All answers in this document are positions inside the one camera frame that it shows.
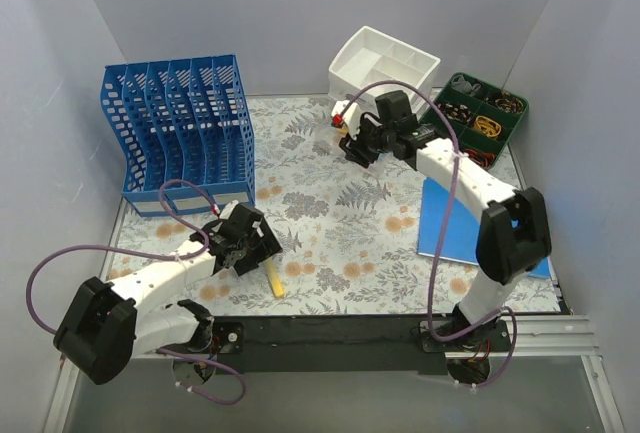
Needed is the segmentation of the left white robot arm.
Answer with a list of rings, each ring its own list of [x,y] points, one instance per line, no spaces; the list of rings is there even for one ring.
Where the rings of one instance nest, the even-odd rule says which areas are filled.
[[[173,296],[224,270],[256,270],[282,250],[260,210],[232,202],[167,260],[108,282],[82,283],[53,344],[97,385],[114,379],[132,358],[162,347],[206,352],[219,342],[212,313]]]

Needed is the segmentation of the blue plastic file rack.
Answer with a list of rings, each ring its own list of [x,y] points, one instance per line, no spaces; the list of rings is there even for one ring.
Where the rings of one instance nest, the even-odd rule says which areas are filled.
[[[103,113],[125,157],[121,195],[141,217],[256,199],[255,137],[235,55],[109,65]]]

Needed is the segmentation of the blue notebook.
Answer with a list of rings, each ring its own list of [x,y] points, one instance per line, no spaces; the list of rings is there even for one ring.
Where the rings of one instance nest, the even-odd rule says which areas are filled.
[[[436,253],[444,216],[449,216],[441,256],[480,268],[506,285],[516,276],[542,267],[550,255],[551,237],[543,195],[533,187],[506,189],[506,196],[449,200],[434,179],[424,181],[417,252]]]

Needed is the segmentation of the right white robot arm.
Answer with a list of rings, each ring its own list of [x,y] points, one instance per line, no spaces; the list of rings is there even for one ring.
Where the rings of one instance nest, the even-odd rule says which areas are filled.
[[[436,341],[475,350],[505,312],[517,283],[551,253],[544,197],[533,187],[518,189],[495,178],[462,152],[455,136],[420,122],[405,92],[377,97],[376,108],[370,113],[355,101],[335,104],[332,124],[346,130],[340,141],[346,159],[368,167],[390,153],[445,188],[447,203],[460,202],[479,222],[479,269],[471,287],[448,323],[428,327]]]

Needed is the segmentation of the white drawer organizer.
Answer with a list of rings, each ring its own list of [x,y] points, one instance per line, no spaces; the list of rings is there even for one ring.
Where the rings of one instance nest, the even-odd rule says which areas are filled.
[[[369,26],[339,50],[328,70],[329,97],[350,99],[363,88],[397,80],[431,94],[441,59]]]

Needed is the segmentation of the yellow highlighter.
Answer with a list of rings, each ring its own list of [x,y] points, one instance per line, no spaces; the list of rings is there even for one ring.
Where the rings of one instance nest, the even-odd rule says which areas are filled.
[[[285,290],[272,258],[268,258],[265,261],[265,271],[274,297],[283,298]]]

